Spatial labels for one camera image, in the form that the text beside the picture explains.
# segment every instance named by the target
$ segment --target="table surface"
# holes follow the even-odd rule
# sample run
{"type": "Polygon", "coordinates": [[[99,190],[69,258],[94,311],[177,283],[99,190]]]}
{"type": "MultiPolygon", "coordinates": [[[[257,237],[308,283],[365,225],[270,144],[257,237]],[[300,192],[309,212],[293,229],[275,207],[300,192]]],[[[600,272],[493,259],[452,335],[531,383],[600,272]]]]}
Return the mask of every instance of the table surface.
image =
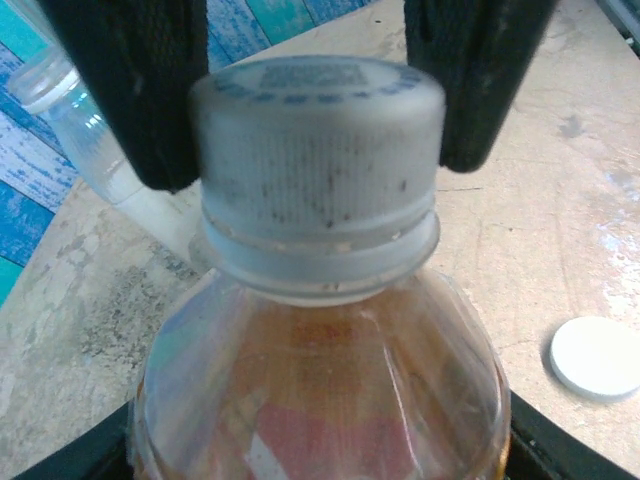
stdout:
{"type": "MultiPolygon", "coordinates": [[[[381,0],[258,54],[403,61],[401,0],[381,0]]],[[[429,264],[477,306],[511,387],[640,476],[640,395],[599,405],[544,361],[566,320],[640,331],[640,61],[593,0],[565,0],[491,158],[442,171],[429,264]]],[[[0,313],[0,478],[47,456],[127,400],[163,312],[196,276],[75,185],[0,313]]]]}

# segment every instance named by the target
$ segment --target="brown liquid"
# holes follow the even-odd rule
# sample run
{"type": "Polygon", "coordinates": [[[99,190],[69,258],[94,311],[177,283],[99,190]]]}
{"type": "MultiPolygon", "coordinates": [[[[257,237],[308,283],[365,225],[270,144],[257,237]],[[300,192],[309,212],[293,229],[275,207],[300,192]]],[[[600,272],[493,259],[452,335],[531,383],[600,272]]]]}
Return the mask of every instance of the brown liquid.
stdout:
{"type": "MultiPolygon", "coordinates": [[[[259,301],[209,443],[180,472],[154,452],[163,478],[502,478],[508,421],[492,426],[493,372],[461,368],[477,356],[451,339],[473,339],[431,321],[457,314],[439,293],[414,279],[339,307],[259,301]]],[[[135,470],[153,478],[139,458],[135,470]]]]}

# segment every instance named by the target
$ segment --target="teal stripe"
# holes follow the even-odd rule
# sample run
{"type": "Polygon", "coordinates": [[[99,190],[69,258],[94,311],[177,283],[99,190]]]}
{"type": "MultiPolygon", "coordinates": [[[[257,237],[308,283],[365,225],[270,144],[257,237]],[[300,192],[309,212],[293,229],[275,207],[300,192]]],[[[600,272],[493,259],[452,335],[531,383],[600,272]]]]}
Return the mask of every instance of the teal stripe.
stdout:
{"type": "Polygon", "coordinates": [[[28,60],[46,43],[4,0],[0,0],[0,42],[22,60],[28,60]]]}
{"type": "Polygon", "coordinates": [[[315,26],[304,0],[247,0],[247,4],[274,45],[315,26]]]}
{"type": "Polygon", "coordinates": [[[0,307],[9,296],[21,272],[21,266],[0,257],[0,307]]]}

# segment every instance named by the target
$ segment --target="black base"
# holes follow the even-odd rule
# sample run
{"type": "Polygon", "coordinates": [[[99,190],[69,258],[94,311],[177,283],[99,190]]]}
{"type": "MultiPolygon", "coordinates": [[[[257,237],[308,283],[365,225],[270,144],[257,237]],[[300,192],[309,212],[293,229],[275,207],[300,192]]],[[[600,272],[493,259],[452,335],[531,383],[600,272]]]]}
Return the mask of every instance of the black base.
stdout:
{"type": "MultiPolygon", "coordinates": [[[[511,395],[510,480],[637,480],[558,428],[518,395],[511,395]]],[[[86,434],[44,459],[16,480],[126,480],[123,405],[86,434]]]]}

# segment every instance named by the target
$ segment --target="blue wooden panel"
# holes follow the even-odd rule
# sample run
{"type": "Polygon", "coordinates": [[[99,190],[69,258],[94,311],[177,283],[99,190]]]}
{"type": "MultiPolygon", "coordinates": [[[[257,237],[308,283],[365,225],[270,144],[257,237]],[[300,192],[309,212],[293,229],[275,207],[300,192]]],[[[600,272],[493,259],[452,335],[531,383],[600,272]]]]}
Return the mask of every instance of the blue wooden panel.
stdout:
{"type": "Polygon", "coordinates": [[[4,0],[0,0],[0,42],[22,60],[28,60],[46,46],[4,0]]]}
{"type": "Polygon", "coordinates": [[[361,0],[305,0],[311,18],[320,25],[363,6],[361,0]]]}
{"type": "Polygon", "coordinates": [[[304,0],[247,0],[247,3],[274,45],[315,26],[304,0]]]}
{"type": "Polygon", "coordinates": [[[215,72],[221,68],[226,67],[231,63],[231,59],[227,52],[224,51],[220,42],[213,34],[213,31],[209,29],[209,40],[207,45],[207,54],[209,56],[209,71],[215,72]]]}
{"type": "Polygon", "coordinates": [[[25,266],[53,213],[0,182],[0,256],[25,266]]]}
{"type": "Polygon", "coordinates": [[[269,47],[269,40],[245,0],[207,0],[209,29],[232,62],[269,47]]]}
{"type": "Polygon", "coordinates": [[[0,308],[9,296],[11,288],[18,280],[22,267],[0,257],[0,308]]]}
{"type": "Polygon", "coordinates": [[[60,155],[64,155],[62,147],[58,143],[53,130],[47,122],[40,117],[27,113],[20,102],[7,91],[7,82],[13,72],[20,66],[22,61],[16,57],[9,49],[0,43],[0,110],[10,116],[22,128],[26,128],[36,137],[49,145],[60,155]]]}
{"type": "Polygon", "coordinates": [[[77,176],[66,158],[0,112],[0,180],[55,212],[77,176]]]}

